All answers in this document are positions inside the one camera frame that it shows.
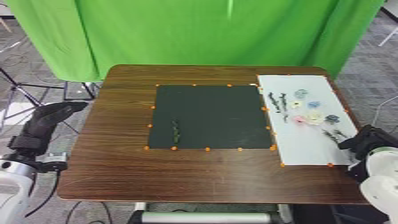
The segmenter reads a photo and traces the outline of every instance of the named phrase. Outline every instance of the small object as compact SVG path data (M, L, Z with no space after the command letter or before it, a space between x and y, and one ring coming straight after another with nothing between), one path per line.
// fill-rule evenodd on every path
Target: small object
M284 110L284 112L287 112L285 93L280 93L278 99L282 101L282 110Z
M301 124L305 123L305 117L301 117L300 115L292 117L292 121Z
M324 116L317 110L310 110L305 116L307 124L319 125L324 121Z
M330 124L339 123L339 117L335 115L326 115L324 122Z
M269 98L271 104L275 106L276 113L280 113L278 102L276 102L276 100L273 98L273 93L271 92L268 93L268 98Z
M298 89L294 91L294 98L301 100L305 98L305 96L307 96L307 90L305 89Z
M323 135L328 137L328 139L333 141L333 143L339 144L339 140L337 140L335 136L332 135L332 133L326 130L321 130L321 131L323 131Z
M273 144L271 146L269 146L269 151L275 151L276 150L276 145Z
M300 100L294 100L289 104L291 104L292 109L301 107L301 101Z
M172 123L172 142L177 145L181 137L177 120L172 120L170 123Z
M308 107L310 109L314 109L316 107L319 107L319 101L312 101L312 102L308 102L308 103L307 103L307 107Z
M342 136L342 138L348 138L339 130L333 130L332 132L333 132L335 135Z

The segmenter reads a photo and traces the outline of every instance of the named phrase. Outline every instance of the stand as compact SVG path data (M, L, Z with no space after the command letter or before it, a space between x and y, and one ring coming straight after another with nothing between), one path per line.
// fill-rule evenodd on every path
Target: stand
M74 99L65 99L65 92L67 92L67 84L65 84L65 87L58 87L58 86L44 86L44 85L30 85L30 84L22 84L22 83L17 83L10 77L10 75L6 74L6 72L3 71L3 69L0 68L0 74L3 76L3 79L5 81L8 82L10 84L10 91L8 91L8 99L6 99L6 105L5 105L5 111L3 111L3 117L1 117L1 121L0 121L0 133L1 133L1 130L3 130L3 123L5 123L5 120L10 119L14 116L17 116L19 114L22 114L26 111L33 110L35 107L42 106L42 100L44 100L44 97L46 97L46 94L47 94L47 91L49 89L60 89L63 90L63 100L74 100ZM85 83L81 83L83 85L83 88L85 88L85 91L90 95L90 98L88 99L77 99L77 100L93 100L95 99L95 96L93 96L93 93L88 89L88 86L85 85ZM26 87L33 87L33 88L42 88L44 89L44 93L40 95L40 98L37 99L31 94L26 92L26 90L22 89L22 86ZM15 92L19 92L24 96L24 98L28 99L28 102L31 103L31 107L28 109L24 109L21 112L14 113L12 115L8 115L8 107L10 107L10 103L12 103L12 99L14 99L14 94ZM61 122L67 126L67 128L72 130L72 132L77 134L77 131L76 129L70 127L70 125Z

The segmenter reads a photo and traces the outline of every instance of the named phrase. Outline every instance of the black cable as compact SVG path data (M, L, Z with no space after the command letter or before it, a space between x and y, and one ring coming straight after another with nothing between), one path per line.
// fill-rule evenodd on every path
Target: black cable
M108 215L108 223L111 224L111 217L109 217L108 206L106 206L104 202L101 202L101 204L102 204L102 208L104 208L106 215Z
M394 126L394 128L392 128L392 130L390 130L388 134L392 134L392 133L394 133L394 131L396 131L396 128L398 128L398 125Z
M77 207L79 203L81 203L81 201L79 201L79 202L72 205L72 208L70 208L69 214L67 214L67 216L65 216L65 224L69 223L70 214L72 214L72 211L74 211L74 209L76 209L76 207Z
M67 216L65 216L65 224L69 224L72 211L74 211L79 203L81 203L81 201L72 205L70 211L69 211ZM106 206L104 202L101 202L101 205L102 205L102 208L104 208L104 211L106 211L108 223L111 224L113 222L111 222L111 217L109 217L109 210L108 210L108 206ZM104 224L104 222L101 220L92 221L88 224L93 224L93 223Z
M31 212L28 212L28 214L24 215L24 218L38 211L38 209L42 208L44 204L47 203L51 197L53 197L53 193L54 193L54 190L56 190L56 187L58 187L58 176L60 176L60 171L56 171L56 178L54 178L54 184L53 184L53 190L51 190L51 193L46 197L46 200L42 201L40 205L37 206L37 208L31 210Z

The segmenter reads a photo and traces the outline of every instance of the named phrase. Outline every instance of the metal pole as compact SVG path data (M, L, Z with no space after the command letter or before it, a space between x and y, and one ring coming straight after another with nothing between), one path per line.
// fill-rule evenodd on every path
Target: metal pole
M271 224L271 216L266 213L197 213L197 212L143 212L141 224Z
M5 105L5 109L3 109L3 117L1 117L1 121L0 121L0 134L1 134L1 131L3 131L6 114L8 114L8 107L10 107L10 102L12 102L14 94L15 94L14 87L10 87L10 90L8 91L10 92L8 92L6 105Z

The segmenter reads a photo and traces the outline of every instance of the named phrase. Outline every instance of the wire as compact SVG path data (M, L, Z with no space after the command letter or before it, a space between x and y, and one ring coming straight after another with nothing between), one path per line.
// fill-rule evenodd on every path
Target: wire
M81 201L72 205L70 211L69 211L67 216L65 216L65 224L69 224L70 214L72 214L72 211L74 211L79 203L81 203Z
M111 224L111 217L109 217L108 206L106 206L104 202L101 202L101 204L102 204L102 208L104 208L106 215L108 215L108 223Z
M378 114L380 114L380 109L381 109L381 106L398 98L398 96L394 96L392 98L388 98L378 105L376 107L376 113L374 113L374 118L372 118L372 121L371 121L371 126L374 126L376 124L376 118L378 118Z
M47 203L51 197L53 197L53 193L54 193L54 190L56 190L56 187L58 187L58 176L60 176L60 171L56 170L56 178L54 178L54 184L53 184L53 190L51 190L51 193L46 197L46 200L42 201L40 205L37 206L37 208L33 209L31 212L28 212L28 214L24 215L24 218L38 211L38 209L42 208L44 204Z
M65 224L69 224L70 215L72 215L72 212L74 212L76 207L77 207L79 204L81 204L81 201L72 205L70 211L69 211L67 216L65 216ZM108 216L108 223L113 224L106 203L101 202L101 205L102 205L106 216ZM92 221L88 224L93 224L93 223L104 224L104 222L101 220Z
M392 133L394 133L394 131L396 131L396 128L398 128L398 125L394 126L394 128L392 128L392 130L390 130L388 134L392 134Z

